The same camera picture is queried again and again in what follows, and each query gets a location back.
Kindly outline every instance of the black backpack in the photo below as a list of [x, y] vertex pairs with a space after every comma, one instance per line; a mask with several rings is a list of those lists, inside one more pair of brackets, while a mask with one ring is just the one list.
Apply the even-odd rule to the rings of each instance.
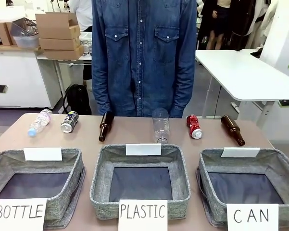
[[77, 112], [79, 115], [92, 114], [88, 98], [88, 91], [85, 86], [73, 84], [66, 89], [66, 95], [63, 99], [63, 109], [65, 113], [68, 113], [65, 107], [66, 99], [72, 111]]

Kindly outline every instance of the person in denim shirt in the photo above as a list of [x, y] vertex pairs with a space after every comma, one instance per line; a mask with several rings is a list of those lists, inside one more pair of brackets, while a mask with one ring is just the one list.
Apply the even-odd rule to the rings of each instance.
[[191, 99], [195, 0], [92, 0], [92, 86], [102, 115], [181, 118]]

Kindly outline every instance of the cardboard box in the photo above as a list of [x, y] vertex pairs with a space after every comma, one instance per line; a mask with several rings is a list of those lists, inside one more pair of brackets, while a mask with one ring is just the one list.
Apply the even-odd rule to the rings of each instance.
[[46, 12], [36, 14], [39, 37], [43, 39], [74, 39], [80, 36], [75, 13]]
[[11, 35], [12, 24], [13, 24], [12, 22], [8, 22], [8, 23], [6, 23], [6, 26], [7, 26], [8, 31], [9, 31], [9, 35], [10, 35], [10, 38], [11, 38], [11, 41], [12, 41], [12, 45], [17, 45], [17, 43], [14, 40], [13, 35]]
[[6, 23], [0, 23], [0, 38], [4, 46], [13, 45]]
[[51, 39], [51, 38], [40, 38], [39, 44], [42, 49], [44, 50], [68, 50], [72, 51], [75, 50], [80, 46], [80, 39], [79, 37], [71, 39], [71, 40], [64, 40], [64, 39]]
[[83, 46], [80, 45], [73, 51], [58, 51], [58, 50], [45, 50], [45, 56], [49, 59], [55, 60], [77, 60], [83, 53]]

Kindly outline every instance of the red can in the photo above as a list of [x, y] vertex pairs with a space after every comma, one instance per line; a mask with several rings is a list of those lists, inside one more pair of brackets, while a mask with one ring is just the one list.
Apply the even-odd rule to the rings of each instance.
[[202, 137], [202, 130], [200, 129], [199, 120], [195, 115], [187, 117], [187, 126], [190, 128], [190, 137], [193, 139], [200, 139]]

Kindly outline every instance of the shirt cuff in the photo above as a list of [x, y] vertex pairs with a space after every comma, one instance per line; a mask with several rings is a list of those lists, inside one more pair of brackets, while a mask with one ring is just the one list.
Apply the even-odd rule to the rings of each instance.
[[110, 103], [98, 105], [98, 112], [102, 116], [105, 114], [105, 112], [111, 112]]
[[173, 106], [170, 110], [170, 118], [182, 118], [184, 112], [183, 107]]

